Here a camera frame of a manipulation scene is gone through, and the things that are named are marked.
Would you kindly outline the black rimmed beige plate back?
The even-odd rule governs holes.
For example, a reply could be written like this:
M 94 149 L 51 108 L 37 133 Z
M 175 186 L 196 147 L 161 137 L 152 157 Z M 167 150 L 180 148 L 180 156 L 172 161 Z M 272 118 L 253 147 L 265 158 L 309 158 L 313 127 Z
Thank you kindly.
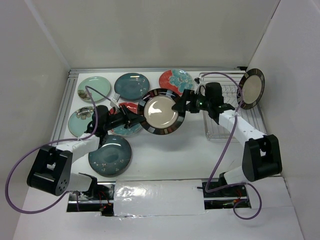
M 172 90 L 156 88 L 147 92 L 137 105 L 137 114 L 144 117 L 143 129 L 154 135 L 168 135 L 176 131 L 185 120 L 185 113 L 172 107 L 181 97 Z

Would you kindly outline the black rimmed beige plate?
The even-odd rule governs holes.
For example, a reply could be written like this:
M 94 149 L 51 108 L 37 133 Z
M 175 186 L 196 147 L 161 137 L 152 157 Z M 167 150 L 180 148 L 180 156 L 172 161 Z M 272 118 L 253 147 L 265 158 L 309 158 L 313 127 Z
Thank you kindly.
M 237 90 L 237 103 L 244 110 L 252 109 L 264 93 L 265 76 L 260 69 L 252 68 L 243 75 L 238 86 L 242 93 Z
M 156 88 L 147 92 L 137 105 L 137 114 L 144 117 L 143 129 L 154 135 L 168 135 L 176 131 L 185 120 L 185 113 L 172 107 L 181 97 L 172 90 Z

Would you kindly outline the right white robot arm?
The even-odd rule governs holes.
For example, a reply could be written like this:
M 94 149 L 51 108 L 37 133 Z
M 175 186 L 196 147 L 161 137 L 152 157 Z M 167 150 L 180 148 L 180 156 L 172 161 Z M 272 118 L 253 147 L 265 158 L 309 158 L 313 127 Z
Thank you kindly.
M 220 174 L 216 188 L 210 188 L 213 178 L 210 176 L 204 188 L 207 193 L 219 191 L 223 196 L 230 196 L 236 186 L 248 185 L 282 172 L 278 138 L 257 130 L 238 114 L 236 108 L 225 103 L 219 83 L 206 84 L 204 94 L 184 90 L 181 99 L 172 109 L 179 113 L 206 111 L 212 120 L 229 131 L 230 138 L 236 138 L 243 146 L 241 165 Z

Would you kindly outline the black rimmed beige plate front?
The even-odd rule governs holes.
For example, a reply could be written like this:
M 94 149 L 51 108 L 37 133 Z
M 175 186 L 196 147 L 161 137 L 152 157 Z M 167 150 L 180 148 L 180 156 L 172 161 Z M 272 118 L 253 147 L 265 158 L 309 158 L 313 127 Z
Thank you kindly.
M 237 103 L 244 110 L 252 109 L 264 93 L 265 76 L 260 69 L 252 68 L 243 75 L 238 86 L 242 93 L 237 90 Z

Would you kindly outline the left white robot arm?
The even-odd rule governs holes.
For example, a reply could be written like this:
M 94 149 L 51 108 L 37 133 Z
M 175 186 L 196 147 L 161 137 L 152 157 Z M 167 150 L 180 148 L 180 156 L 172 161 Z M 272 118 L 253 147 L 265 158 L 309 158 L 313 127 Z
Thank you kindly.
M 119 126 L 130 128 L 143 121 L 143 115 L 133 113 L 125 106 L 120 106 L 114 114 L 109 113 L 107 106 L 97 106 L 80 139 L 40 147 L 28 174 L 27 185 L 55 196 L 78 191 L 86 199 L 94 199 L 99 193 L 97 178 L 86 173 L 73 174 L 72 164 L 105 144 L 109 130 Z

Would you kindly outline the dark teal plate front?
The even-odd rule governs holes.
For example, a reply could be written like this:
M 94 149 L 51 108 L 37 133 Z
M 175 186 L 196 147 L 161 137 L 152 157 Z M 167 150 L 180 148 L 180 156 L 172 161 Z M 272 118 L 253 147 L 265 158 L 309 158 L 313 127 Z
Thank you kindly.
M 90 167 L 103 177 L 122 174 L 130 165 L 132 148 L 129 142 L 118 135 L 109 135 L 105 144 L 88 154 Z

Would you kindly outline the mint green flower plate front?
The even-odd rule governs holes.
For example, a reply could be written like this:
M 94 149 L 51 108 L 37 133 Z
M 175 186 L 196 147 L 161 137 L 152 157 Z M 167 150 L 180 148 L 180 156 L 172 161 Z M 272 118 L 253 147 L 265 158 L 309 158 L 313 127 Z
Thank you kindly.
M 80 137 L 86 130 L 88 124 L 93 120 L 93 106 L 84 106 L 77 109 L 68 120 L 68 130 L 75 137 Z

